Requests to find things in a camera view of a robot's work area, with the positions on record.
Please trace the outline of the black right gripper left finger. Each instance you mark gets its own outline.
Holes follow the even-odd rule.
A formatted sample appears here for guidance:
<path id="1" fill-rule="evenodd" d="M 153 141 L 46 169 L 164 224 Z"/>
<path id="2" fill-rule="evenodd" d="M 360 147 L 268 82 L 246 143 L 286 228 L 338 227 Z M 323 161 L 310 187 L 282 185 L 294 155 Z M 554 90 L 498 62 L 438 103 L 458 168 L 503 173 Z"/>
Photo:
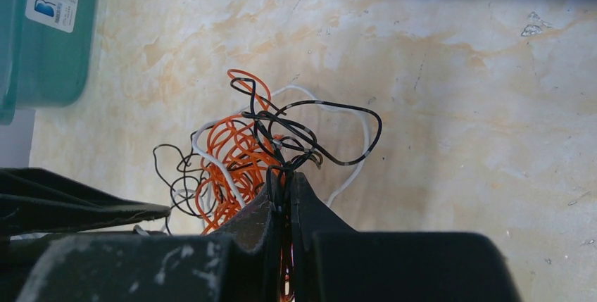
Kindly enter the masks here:
<path id="1" fill-rule="evenodd" d="M 279 188 L 204 236 L 80 232 L 13 236 L 15 301 L 278 301 Z"/>

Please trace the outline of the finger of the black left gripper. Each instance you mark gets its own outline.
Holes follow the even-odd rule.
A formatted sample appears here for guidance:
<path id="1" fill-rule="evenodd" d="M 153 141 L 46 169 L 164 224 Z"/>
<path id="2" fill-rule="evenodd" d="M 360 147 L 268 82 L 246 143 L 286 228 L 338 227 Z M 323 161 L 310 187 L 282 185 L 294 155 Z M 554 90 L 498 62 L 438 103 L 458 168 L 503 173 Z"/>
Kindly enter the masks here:
<path id="1" fill-rule="evenodd" d="M 1 236 L 80 232 L 168 217 L 168 206 L 122 199 L 43 168 L 1 169 Z"/>

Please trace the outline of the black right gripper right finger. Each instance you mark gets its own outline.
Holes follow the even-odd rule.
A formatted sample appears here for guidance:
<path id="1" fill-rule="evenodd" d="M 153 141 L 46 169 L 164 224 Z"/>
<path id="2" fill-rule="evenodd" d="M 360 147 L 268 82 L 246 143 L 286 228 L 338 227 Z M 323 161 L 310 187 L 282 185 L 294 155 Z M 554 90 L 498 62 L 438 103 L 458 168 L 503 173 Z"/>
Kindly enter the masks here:
<path id="1" fill-rule="evenodd" d="M 469 232 L 359 232 L 289 184 L 297 301 L 519 301 L 505 258 Z"/>

